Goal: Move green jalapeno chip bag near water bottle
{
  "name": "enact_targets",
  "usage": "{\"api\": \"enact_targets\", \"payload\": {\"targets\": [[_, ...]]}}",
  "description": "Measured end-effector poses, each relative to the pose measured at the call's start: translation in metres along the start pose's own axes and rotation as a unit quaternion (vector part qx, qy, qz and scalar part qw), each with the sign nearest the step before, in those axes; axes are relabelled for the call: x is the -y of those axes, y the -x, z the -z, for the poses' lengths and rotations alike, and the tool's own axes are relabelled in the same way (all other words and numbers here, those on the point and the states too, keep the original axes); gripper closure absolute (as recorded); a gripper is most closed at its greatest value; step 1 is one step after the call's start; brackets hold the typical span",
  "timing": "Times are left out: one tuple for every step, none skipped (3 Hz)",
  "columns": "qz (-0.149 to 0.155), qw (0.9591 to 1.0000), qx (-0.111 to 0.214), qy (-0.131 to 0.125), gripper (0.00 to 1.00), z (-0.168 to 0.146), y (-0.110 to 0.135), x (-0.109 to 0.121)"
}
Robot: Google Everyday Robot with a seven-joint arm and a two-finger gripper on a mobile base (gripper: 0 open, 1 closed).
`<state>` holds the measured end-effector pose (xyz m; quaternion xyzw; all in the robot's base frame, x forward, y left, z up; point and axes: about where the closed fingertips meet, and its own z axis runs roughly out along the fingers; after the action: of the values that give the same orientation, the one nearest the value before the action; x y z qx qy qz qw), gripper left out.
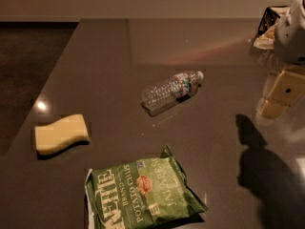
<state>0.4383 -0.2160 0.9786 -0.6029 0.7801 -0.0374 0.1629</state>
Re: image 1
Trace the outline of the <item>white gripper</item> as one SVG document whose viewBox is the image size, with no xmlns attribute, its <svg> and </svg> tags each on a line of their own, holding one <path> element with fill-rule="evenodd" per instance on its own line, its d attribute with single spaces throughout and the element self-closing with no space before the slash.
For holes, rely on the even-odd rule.
<svg viewBox="0 0 305 229">
<path fill-rule="evenodd" d="M 305 64 L 305 0 L 294 0 L 274 31 L 274 54 L 282 61 Z M 278 119 L 305 93 L 305 69 L 294 66 L 280 74 L 271 72 L 265 81 L 256 115 Z"/>
</svg>

